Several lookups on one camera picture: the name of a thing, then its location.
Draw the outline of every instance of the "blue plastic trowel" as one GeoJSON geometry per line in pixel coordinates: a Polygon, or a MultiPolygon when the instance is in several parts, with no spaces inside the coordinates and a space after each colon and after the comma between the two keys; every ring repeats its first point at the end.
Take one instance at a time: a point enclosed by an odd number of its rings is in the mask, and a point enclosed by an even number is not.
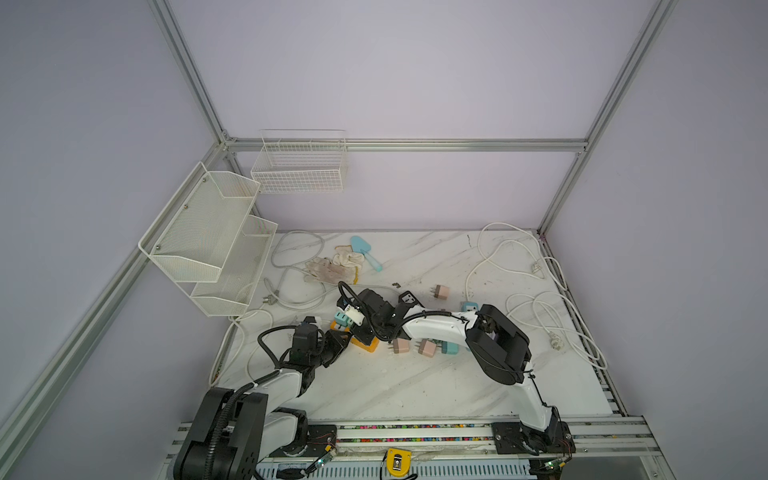
{"type": "Polygon", "coordinates": [[[379,263],[375,258],[371,257],[371,254],[370,254],[371,245],[370,245],[370,243],[366,242],[365,240],[363,240],[362,238],[360,238],[360,237],[358,237],[356,235],[354,237],[352,237],[350,242],[352,243],[352,251],[353,252],[362,253],[363,256],[366,258],[366,260],[368,260],[368,263],[370,263],[371,266],[373,268],[375,268],[377,272],[382,271],[382,268],[384,268],[382,266],[382,264],[379,263]]]}

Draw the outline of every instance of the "white cotton glove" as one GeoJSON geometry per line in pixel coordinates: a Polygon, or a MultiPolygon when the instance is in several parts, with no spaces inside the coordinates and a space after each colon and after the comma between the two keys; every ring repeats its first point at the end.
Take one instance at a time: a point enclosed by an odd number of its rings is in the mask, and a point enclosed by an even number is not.
{"type": "Polygon", "coordinates": [[[334,265],[361,268],[362,264],[366,261],[366,257],[362,253],[353,252],[352,247],[349,245],[339,245],[335,250],[336,255],[333,256],[331,261],[334,265]]]}
{"type": "Polygon", "coordinates": [[[338,282],[354,283],[357,270],[354,266],[335,265],[327,258],[315,257],[306,263],[309,275],[304,276],[305,282],[338,282]]]}

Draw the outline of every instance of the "white marble tabletop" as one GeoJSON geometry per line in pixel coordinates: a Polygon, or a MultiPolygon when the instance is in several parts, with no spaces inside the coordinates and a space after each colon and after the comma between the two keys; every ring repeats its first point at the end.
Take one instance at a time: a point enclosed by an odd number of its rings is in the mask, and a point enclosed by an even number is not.
{"type": "MultiPolygon", "coordinates": [[[[367,262],[358,283],[392,286],[397,283],[401,292],[411,290],[427,307],[459,311],[464,301],[464,282],[467,274],[482,260],[477,250],[477,231],[432,232],[345,232],[321,233],[326,244],[321,257],[332,257],[337,245],[348,245],[352,235],[360,235],[371,244],[371,254],[384,266],[376,272],[367,262]],[[450,287],[447,300],[434,298],[430,289],[441,284],[450,287]]],[[[278,234],[274,244],[281,237],[278,234]]],[[[523,233],[493,230],[483,234],[483,251],[493,251],[499,242],[518,239],[536,251],[533,239],[523,233]]],[[[311,256],[319,244],[315,237],[293,233],[280,245],[275,256],[277,264],[294,263],[311,256]]],[[[494,257],[499,265],[514,270],[530,270],[531,258],[514,243],[504,245],[494,257]]],[[[267,262],[262,279],[277,283],[282,270],[267,262]]],[[[305,316],[319,316],[321,327],[326,328],[336,312],[339,294],[329,294],[323,303],[309,312],[293,312],[280,305],[264,305],[275,318],[274,325],[300,322],[305,316]]],[[[528,276],[502,272],[491,265],[481,266],[469,285],[470,300],[482,305],[489,303],[506,313],[505,301],[513,293],[536,295],[544,291],[557,291],[551,279],[536,280],[528,276]]],[[[280,295],[288,300],[308,300],[322,292],[317,283],[306,283],[296,271],[287,274],[280,295]]],[[[377,290],[393,305],[397,297],[393,292],[377,290]]],[[[266,295],[263,281],[254,295],[256,307],[266,295]]],[[[510,306],[525,301],[517,297],[510,306]]],[[[565,326],[573,327],[564,303],[550,296],[549,303],[562,315],[565,326]]],[[[529,307],[516,312],[519,319],[536,323],[529,307]]],[[[266,315],[257,314],[243,321],[247,331],[246,344],[232,366],[222,376],[220,386],[237,388],[248,381],[244,364],[257,347],[257,334],[269,327],[266,315]]],[[[531,364],[545,402],[556,405],[566,416],[610,415],[605,394],[594,370],[568,345],[561,351],[550,347],[549,337],[542,329],[521,326],[530,337],[531,364]]],[[[265,340],[272,350],[281,354],[290,346],[291,330],[271,333],[265,340]]],[[[233,353],[240,341],[238,333],[233,353]]],[[[385,343],[374,353],[368,353],[352,344],[339,360],[326,369],[319,367],[316,378],[307,392],[285,406],[303,409],[312,420],[358,419],[485,419],[510,415],[515,405],[506,394],[509,386],[498,384],[480,369],[472,354],[461,348],[458,355],[440,352],[433,358],[419,355],[418,340],[411,341],[411,351],[396,355],[385,343]]],[[[250,360],[250,373],[255,378],[272,369],[270,360],[259,348],[250,360]]]]}

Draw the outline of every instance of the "wall-mounted wire basket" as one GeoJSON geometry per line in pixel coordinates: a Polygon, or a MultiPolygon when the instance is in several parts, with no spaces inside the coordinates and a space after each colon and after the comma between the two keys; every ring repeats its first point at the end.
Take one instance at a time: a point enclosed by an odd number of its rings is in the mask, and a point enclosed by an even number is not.
{"type": "Polygon", "coordinates": [[[346,132],[264,130],[250,174],[263,194],[340,192],[346,178],[346,132]]]}
{"type": "Polygon", "coordinates": [[[259,182],[202,164],[193,175],[200,178],[169,224],[157,234],[158,217],[139,248],[206,315],[243,315],[277,223],[251,214],[259,182]]]}

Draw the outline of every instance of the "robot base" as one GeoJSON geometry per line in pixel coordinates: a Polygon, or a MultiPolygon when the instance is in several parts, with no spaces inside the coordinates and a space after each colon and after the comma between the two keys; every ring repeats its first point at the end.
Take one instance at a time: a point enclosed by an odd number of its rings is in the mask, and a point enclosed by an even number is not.
{"type": "Polygon", "coordinates": [[[539,455],[540,453],[567,454],[576,450],[573,435],[565,422],[557,421],[552,417],[552,436],[547,440],[541,432],[531,431],[520,422],[498,422],[491,424],[493,439],[496,444],[496,452],[499,455],[513,453],[527,453],[539,455]]]}
{"type": "Polygon", "coordinates": [[[281,447],[270,453],[273,458],[320,457],[326,452],[327,445],[336,445],[335,425],[305,425],[305,437],[299,448],[292,450],[291,445],[281,447]]]}

